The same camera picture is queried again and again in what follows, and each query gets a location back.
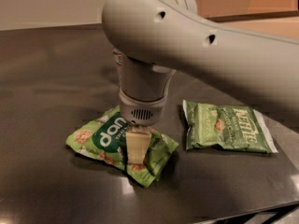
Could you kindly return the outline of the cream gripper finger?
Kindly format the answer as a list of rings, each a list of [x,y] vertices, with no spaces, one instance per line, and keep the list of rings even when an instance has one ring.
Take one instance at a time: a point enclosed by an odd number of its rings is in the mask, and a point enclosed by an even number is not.
[[[129,126],[126,131],[127,158],[130,164],[142,164],[150,146],[148,126]]]

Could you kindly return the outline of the grey-white robot arm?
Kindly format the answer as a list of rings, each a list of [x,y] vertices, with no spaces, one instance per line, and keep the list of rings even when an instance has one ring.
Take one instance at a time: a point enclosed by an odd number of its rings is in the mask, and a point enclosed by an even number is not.
[[[159,121],[179,70],[298,128],[297,40],[209,21],[194,0],[107,0],[102,24],[123,55],[121,114],[130,123]]]

